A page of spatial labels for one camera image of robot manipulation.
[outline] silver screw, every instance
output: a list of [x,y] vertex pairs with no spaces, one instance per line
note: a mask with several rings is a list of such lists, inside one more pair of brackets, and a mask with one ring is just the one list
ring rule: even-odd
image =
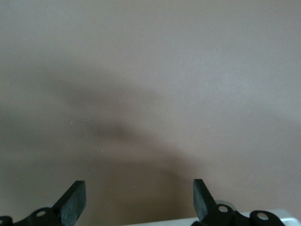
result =
[[268,220],[269,217],[265,213],[257,213],[257,217],[261,220]]
[[225,206],[219,206],[218,210],[219,210],[220,212],[222,212],[222,213],[228,212],[228,208],[225,207]]

